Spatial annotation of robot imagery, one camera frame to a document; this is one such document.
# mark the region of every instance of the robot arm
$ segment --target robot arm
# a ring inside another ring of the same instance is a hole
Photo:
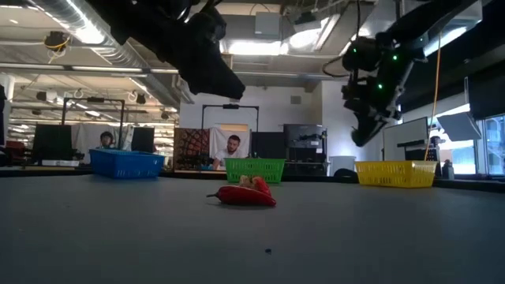
[[[344,107],[352,110],[358,120],[357,129],[351,133],[358,147],[368,143],[388,118],[400,119],[395,100],[403,93],[413,63],[426,60],[423,47],[476,1],[432,0],[399,18],[375,39],[358,37],[351,43],[342,65],[353,76],[342,93]],[[376,75],[358,78],[358,70]]]
[[[240,99],[245,86],[226,65],[219,40],[226,22],[214,0],[187,20],[199,0],[87,0],[123,44],[128,38],[154,52],[161,62],[179,70],[193,94],[206,92]]]

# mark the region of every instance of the plastic basket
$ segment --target plastic basket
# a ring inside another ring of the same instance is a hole
[[[157,178],[165,157],[139,151],[89,150],[95,174],[109,178]]]
[[[436,162],[386,161],[356,162],[360,185],[378,185],[401,188],[431,187]]]
[[[284,159],[226,158],[228,182],[239,182],[240,176],[262,177],[267,183],[279,183],[284,170]]]

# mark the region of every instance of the computer monitor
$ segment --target computer monitor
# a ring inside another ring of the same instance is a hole
[[[35,129],[32,158],[40,160],[72,160],[72,128],[70,125],[41,125]]]
[[[132,151],[152,153],[155,149],[155,129],[136,127],[133,130]]]
[[[284,143],[288,148],[323,148],[322,125],[284,125]]]

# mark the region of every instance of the yellow basket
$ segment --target yellow basket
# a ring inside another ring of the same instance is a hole
[[[436,162],[425,161],[356,162],[360,185],[409,189],[431,187],[435,168]]]

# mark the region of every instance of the white curtain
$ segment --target white curtain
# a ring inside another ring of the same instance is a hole
[[[96,149],[101,146],[100,135],[104,132],[114,135],[114,143],[118,142],[119,128],[109,125],[72,125],[72,148],[84,154],[83,163],[90,163],[89,149]]]
[[[241,156],[247,156],[249,153],[249,142],[250,142],[250,132],[240,132],[240,131],[224,131],[219,128],[213,127],[211,130],[211,143],[210,143],[210,156],[214,158],[215,154],[226,148],[228,143],[228,138],[232,135],[237,135],[240,138],[240,146],[238,147]]]

